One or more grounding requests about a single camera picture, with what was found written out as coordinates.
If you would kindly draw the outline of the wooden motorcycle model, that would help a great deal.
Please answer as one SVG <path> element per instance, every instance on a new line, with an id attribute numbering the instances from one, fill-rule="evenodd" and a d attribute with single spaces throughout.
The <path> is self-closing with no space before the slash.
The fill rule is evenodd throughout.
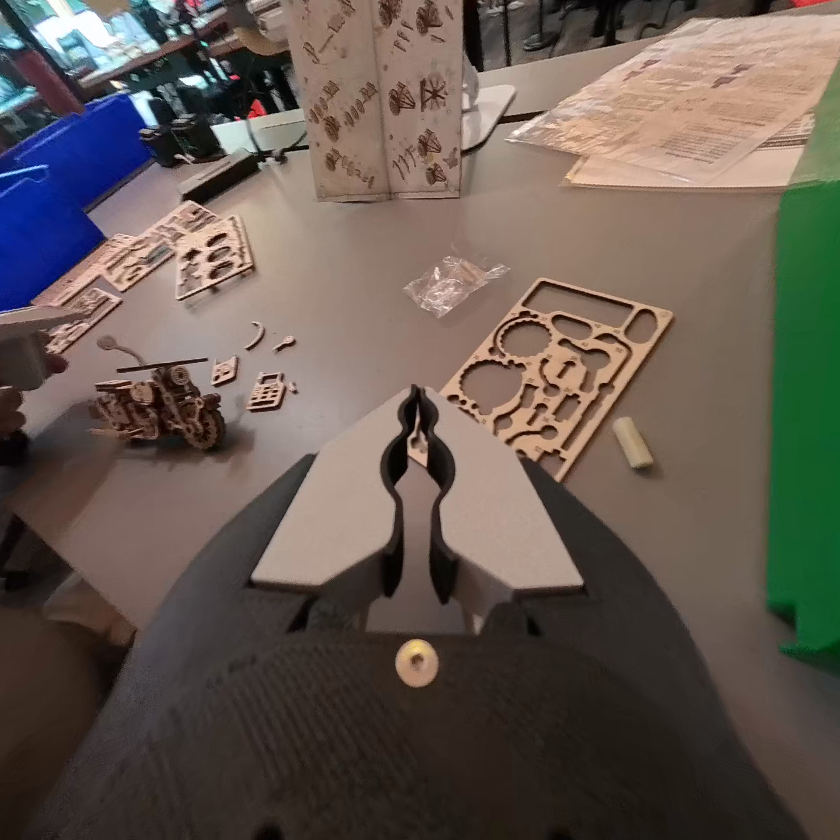
<path id="1" fill-rule="evenodd" d="M 226 435 L 221 398 L 201 393 L 189 366 L 139 371 L 148 376 L 138 381 L 95 384 L 89 410 L 99 426 L 89 428 L 89 434 L 123 442 L 178 437 L 202 451 L 218 449 Z"/>

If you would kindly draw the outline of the small white wax stick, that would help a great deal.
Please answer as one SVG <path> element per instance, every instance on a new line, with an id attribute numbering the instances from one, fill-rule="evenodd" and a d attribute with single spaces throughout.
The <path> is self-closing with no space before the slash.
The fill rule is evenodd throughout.
<path id="1" fill-rule="evenodd" d="M 648 469 L 654 465 L 654 457 L 630 416 L 617 418 L 612 430 L 631 469 Z"/>

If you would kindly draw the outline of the white monitor stand base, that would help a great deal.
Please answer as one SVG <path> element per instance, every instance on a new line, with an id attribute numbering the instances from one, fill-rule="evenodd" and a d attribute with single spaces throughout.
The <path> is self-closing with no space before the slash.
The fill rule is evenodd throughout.
<path id="1" fill-rule="evenodd" d="M 513 85 L 482 87 L 479 74 L 463 53 L 461 92 L 461 153 L 482 145 L 516 97 Z"/>

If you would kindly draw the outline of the small clear plastic bag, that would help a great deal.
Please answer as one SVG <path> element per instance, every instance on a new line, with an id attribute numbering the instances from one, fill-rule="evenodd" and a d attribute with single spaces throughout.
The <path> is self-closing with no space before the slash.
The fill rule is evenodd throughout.
<path id="1" fill-rule="evenodd" d="M 505 278 L 509 266 L 447 255 L 420 277 L 411 280 L 403 292 L 423 311 L 436 319 L 448 315 L 471 294 Z"/>

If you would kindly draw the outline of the flat black device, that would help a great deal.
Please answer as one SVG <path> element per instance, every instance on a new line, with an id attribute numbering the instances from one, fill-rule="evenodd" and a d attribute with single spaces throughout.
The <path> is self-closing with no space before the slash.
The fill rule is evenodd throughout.
<path id="1" fill-rule="evenodd" d="M 259 172 L 258 153 L 238 150 L 223 159 L 199 167 L 178 187 L 182 201 L 207 204 L 239 183 Z"/>

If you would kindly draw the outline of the green plastic bin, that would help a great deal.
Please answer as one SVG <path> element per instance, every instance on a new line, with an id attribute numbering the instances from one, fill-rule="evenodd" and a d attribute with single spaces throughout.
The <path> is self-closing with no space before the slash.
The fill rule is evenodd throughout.
<path id="1" fill-rule="evenodd" d="M 775 248 L 766 604 L 780 651 L 839 667 L 838 74 L 780 200 Z"/>

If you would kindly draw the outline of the blue plastic bin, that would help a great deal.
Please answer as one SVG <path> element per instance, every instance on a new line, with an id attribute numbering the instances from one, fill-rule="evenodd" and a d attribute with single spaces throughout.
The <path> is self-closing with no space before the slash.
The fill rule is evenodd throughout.
<path id="1" fill-rule="evenodd" d="M 1 311 L 24 308 L 106 240 L 48 166 L 1 174 Z"/>
<path id="2" fill-rule="evenodd" d="M 140 139 L 145 128 L 131 96 L 115 93 L 3 152 L 1 173 L 43 165 L 58 188 L 87 211 L 151 163 L 151 153 Z"/>

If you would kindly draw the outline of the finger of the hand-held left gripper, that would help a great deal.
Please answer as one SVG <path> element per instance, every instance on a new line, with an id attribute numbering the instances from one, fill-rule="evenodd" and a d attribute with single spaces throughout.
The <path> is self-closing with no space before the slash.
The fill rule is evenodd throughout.
<path id="1" fill-rule="evenodd" d="M 33 306 L 1 312 L 1 337 L 26 337 L 85 317 L 82 311 L 63 306 Z"/>

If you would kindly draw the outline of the folded instruction sheet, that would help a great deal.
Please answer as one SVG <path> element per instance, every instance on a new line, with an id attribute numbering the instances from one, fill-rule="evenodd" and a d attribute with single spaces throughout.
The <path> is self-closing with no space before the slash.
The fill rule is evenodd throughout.
<path id="1" fill-rule="evenodd" d="M 463 2 L 281 5 L 318 200 L 459 197 Z"/>

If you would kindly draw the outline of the wooden puzzle sheet round cutouts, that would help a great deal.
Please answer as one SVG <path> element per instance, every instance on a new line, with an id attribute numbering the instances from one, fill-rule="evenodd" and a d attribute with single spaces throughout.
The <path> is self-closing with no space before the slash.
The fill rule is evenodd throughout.
<path id="1" fill-rule="evenodd" d="M 674 319 L 652 304 L 538 278 L 441 393 L 561 482 Z"/>

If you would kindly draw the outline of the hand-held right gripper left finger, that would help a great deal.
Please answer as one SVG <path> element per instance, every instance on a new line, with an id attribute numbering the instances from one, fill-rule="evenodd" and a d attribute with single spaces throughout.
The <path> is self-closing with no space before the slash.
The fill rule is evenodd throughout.
<path id="1" fill-rule="evenodd" d="M 342 601 L 391 597 L 403 574 L 403 502 L 417 419 L 411 385 L 321 447 L 250 576 L 252 585 Z"/>

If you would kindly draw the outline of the mirror-shaped wooden piece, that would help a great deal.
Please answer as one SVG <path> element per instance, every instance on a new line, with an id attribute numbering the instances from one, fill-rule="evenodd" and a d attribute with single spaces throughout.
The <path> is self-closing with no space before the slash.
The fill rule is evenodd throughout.
<path id="1" fill-rule="evenodd" d="M 135 362 L 135 364 L 140 366 L 146 365 L 146 361 L 142 355 L 128 348 L 127 346 L 124 346 L 111 335 L 106 334 L 100 336 L 97 339 L 96 344 L 100 350 L 107 352 L 120 352 L 121 354 L 128 355 Z"/>

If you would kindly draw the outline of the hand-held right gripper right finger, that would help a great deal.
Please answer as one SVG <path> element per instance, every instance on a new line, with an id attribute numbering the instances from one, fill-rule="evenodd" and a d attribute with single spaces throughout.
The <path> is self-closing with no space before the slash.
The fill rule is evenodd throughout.
<path id="1" fill-rule="evenodd" d="M 499 604 L 581 593 L 585 583 L 522 460 L 429 387 L 418 398 L 426 470 L 438 488 L 429 571 L 479 634 Z"/>

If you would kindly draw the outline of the papers in clear plastic sleeve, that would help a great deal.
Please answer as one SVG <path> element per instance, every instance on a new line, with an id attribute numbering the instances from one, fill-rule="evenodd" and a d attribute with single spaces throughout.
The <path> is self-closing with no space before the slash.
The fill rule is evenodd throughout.
<path id="1" fill-rule="evenodd" d="M 693 18 L 507 140 L 708 184 L 812 111 L 837 14 Z"/>

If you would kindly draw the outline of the person's brown clothing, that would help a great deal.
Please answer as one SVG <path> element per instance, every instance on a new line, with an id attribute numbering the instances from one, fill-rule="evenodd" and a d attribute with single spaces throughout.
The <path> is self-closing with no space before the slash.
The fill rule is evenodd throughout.
<path id="1" fill-rule="evenodd" d="M 21 838 L 87 735 L 135 628 L 2 608 L 1 838 Z"/>

